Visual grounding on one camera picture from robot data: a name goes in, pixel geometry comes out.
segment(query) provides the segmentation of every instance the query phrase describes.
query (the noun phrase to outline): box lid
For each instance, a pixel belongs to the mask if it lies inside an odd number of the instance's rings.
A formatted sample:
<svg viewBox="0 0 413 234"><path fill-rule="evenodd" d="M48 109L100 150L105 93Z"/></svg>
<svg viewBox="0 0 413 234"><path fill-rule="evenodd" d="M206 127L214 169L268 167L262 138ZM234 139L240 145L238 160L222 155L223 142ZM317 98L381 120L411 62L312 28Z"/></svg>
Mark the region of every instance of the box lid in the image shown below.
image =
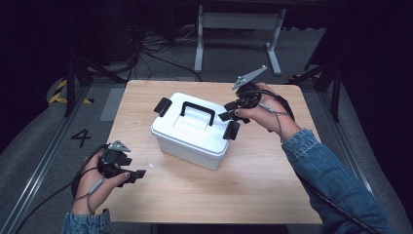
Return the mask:
<svg viewBox="0 0 413 234"><path fill-rule="evenodd" d="M226 109L181 93L173 94L170 100L168 111L152 124L152 134L203 151L210 157L223 156L230 141L223 138L228 122L223 122L218 114Z"/></svg>

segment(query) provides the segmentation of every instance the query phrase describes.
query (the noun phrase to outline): wooden table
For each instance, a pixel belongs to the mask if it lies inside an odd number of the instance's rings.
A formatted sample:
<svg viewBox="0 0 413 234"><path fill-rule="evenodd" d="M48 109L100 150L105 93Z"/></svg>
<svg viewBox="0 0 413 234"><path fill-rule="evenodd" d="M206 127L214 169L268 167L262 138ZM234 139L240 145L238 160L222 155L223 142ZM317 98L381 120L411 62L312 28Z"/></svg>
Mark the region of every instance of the wooden table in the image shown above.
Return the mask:
<svg viewBox="0 0 413 234"><path fill-rule="evenodd" d="M147 170L135 184L116 188L100 206L113 221L149 223L320 223L276 134L241 122L217 171L163 153L151 125L162 97L182 93L222 104L235 100L229 83L129 81L108 142L131 149L129 170ZM296 86L272 86L301 126L317 130Z"/></svg>

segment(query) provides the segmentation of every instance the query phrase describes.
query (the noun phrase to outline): white plastic container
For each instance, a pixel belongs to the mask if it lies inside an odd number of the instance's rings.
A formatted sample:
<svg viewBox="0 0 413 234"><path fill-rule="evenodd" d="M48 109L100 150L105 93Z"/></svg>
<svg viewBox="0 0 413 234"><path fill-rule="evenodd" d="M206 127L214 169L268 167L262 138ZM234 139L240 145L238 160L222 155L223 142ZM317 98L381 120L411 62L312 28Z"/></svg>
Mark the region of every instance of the white plastic container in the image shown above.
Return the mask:
<svg viewBox="0 0 413 234"><path fill-rule="evenodd" d="M230 143L230 139L223 137L229 123L218 117L225 108L181 93L174 94L170 100L168 111L163 117L157 117L151 126L161 150L217 170Z"/></svg>

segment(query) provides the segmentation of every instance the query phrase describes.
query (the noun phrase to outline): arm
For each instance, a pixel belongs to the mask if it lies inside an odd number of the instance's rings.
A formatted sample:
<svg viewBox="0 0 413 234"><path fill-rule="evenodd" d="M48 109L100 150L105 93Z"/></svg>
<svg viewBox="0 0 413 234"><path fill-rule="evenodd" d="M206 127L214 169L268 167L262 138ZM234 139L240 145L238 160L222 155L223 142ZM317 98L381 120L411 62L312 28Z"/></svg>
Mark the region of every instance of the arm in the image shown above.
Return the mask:
<svg viewBox="0 0 413 234"><path fill-rule="evenodd" d="M272 91L265 84L257 84L261 90ZM269 131L275 132L283 141L288 161L294 171L307 180L319 193L341 209L362 220L379 233L393 233L387 216L375 198L362 186L356 177L313 134L301 129L285 109L273 98L263 95L261 102L279 112L278 116L257 106L238 109L239 117L255 120ZM362 229L353 221L330 208L306 187L312 207L322 220L323 233L360 233Z"/></svg>
<svg viewBox="0 0 413 234"><path fill-rule="evenodd" d="M76 199L71 213L64 217L62 233L110 233L110 213L95 215L95 210L107 199L112 190L130 176L123 173L111 178L103 178L97 170L101 153L93 156L80 179Z"/></svg>

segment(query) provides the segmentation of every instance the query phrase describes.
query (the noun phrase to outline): denim sleeve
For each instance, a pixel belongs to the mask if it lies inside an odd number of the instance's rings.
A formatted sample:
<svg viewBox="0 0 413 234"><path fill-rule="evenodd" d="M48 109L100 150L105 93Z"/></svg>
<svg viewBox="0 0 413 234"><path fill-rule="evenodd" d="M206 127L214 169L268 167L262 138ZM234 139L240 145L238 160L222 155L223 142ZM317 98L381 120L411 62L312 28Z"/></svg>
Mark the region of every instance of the denim sleeve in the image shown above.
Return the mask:
<svg viewBox="0 0 413 234"><path fill-rule="evenodd" d="M110 213L104 210L98 215L77 215L67 213L61 233L110 233Z"/></svg>
<svg viewBox="0 0 413 234"><path fill-rule="evenodd" d="M294 171L319 193L378 233L394 233L386 213L354 174L311 131L302 129L283 145ZM364 233L306 187L310 204L322 220L322 233Z"/></svg>

